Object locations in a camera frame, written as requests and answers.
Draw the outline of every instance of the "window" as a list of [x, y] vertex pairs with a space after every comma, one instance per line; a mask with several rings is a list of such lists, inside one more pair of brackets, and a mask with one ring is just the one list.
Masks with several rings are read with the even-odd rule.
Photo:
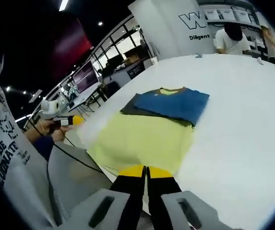
[[101, 69], [101, 66], [99, 65], [98, 61], [94, 59], [94, 57], [91, 57], [91, 63], [96, 71]]
[[128, 31], [135, 29], [138, 26], [138, 23], [135, 18], [130, 19], [128, 22], [125, 23], [126, 28]]
[[107, 64], [107, 57], [104, 55], [103, 50], [101, 47], [98, 48], [98, 50], [95, 52], [96, 57], [98, 58], [98, 61], [100, 64], [105, 68], [105, 65]]
[[111, 48], [109, 48], [109, 50], [106, 51], [106, 54], [109, 59], [115, 57], [116, 55], [119, 55], [115, 46], [112, 46]]
[[117, 39], [119, 39], [121, 36], [125, 35], [126, 31], [123, 26], [121, 26], [119, 29], [117, 29], [112, 35], [112, 39], [114, 42], [116, 42]]
[[108, 48], [112, 46], [112, 41], [110, 38], [107, 38], [104, 43], [101, 45], [101, 47], [103, 48], [103, 50], [106, 52], [108, 50]]
[[98, 60], [99, 60], [100, 64], [105, 68], [105, 66], [108, 62], [107, 57], [104, 54], [102, 54], [100, 57], [98, 57]]
[[134, 43], [139, 46], [141, 44], [141, 34], [139, 31], [136, 31], [134, 34], [131, 35]]
[[124, 40], [119, 42], [116, 46], [119, 52], [123, 55], [124, 59], [126, 59], [126, 56], [124, 55], [124, 53], [134, 48], [134, 45], [130, 37], [125, 38]]

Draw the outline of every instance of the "banner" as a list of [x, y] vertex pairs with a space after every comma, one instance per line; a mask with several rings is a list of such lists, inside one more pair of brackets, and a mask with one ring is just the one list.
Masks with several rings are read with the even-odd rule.
[[50, 72], [55, 83], [63, 79], [88, 51], [92, 44], [77, 18], [60, 13], [52, 28], [55, 42], [49, 56]]
[[137, 0], [129, 9], [158, 60], [215, 53], [204, 12], [195, 0]]

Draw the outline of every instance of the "desk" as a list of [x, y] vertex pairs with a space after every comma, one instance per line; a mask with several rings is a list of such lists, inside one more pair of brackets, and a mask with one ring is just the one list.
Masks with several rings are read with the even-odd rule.
[[103, 95], [103, 93], [99, 90], [99, 87], [100, 87], [100, 83], [97, 82], [94, 85], [92, 85], [91, 87], [84, 90], [82, 93], [80, 93], [80, 95], [77, 98], [75, 98], [75, 100], [73, 101], [74, 105], [67, 112], [69, 113], [70, 111], [72, 111], [74, 109], [78, 109], [78, 107], [83, 105], [95, 92], [98, 92], [100, 97], [105, 102], [107, 99]]
[[78, 135], [88, 148], [136, 93], [185, 86], [210, 94], [174, 177], [183, 191], [213, 207], [226, 225], [260, 229], [275, 213], [275, 65], [263, 63], [219, 54], [160, 61], [115, 93]]
[[140, 72], [145, 70], [143, 62], [145, 59], [141, 59], [130, 66], [127, 66], [123, 69], [116, 70], [110, 77], [106, 77], [103, 81], [105, 84], [110, 83], [111, 81], [116, 81], [119, 87], [123, 87], [133, 78], [135, 78]]

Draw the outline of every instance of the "yellow shirt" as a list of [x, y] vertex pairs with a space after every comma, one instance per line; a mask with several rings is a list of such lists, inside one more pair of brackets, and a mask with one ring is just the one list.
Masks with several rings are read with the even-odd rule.
[[117, 113], [88, 153], [110, 172], [143, 164], [175, 174], [192, 143], [193, 128], [163, 117]]

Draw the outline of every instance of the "folded shirt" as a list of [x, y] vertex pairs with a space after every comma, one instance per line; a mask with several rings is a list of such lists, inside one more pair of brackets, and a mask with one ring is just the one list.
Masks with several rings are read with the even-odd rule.
[[[163, 116], [161, 114], [157, 114], [151, 111], [147, 111], [144, 109], [139, 109], [134, 106], [135, 101], [139, 98], [141, 94], [136, 94], [125, 106], [124, 108], [121, 109], [121, 113], [124, 115], [141, 115], [141, 116], [157, 116], [157, 117], [165, 117], [168, 118], [167, 116]], [[177, 119], [171, 119], [168, 118], [173, 122], [176, 122], [182, 126], [188, 126], [191, 125], [190, 122], [184, 121], [184, 120], [177, 120]]]
[[134, 106], [164, 117], [182, 119], [195, 126], [208, 99], [208, 94], [185, 87], [177, 90], [160, 89], [141, 94], [134, 101]]
[[157, 116], [118, 112], [88, 149], [89, 155], [114, 174], [142, 164], [175, 174], [192, 144], [193, 128]]

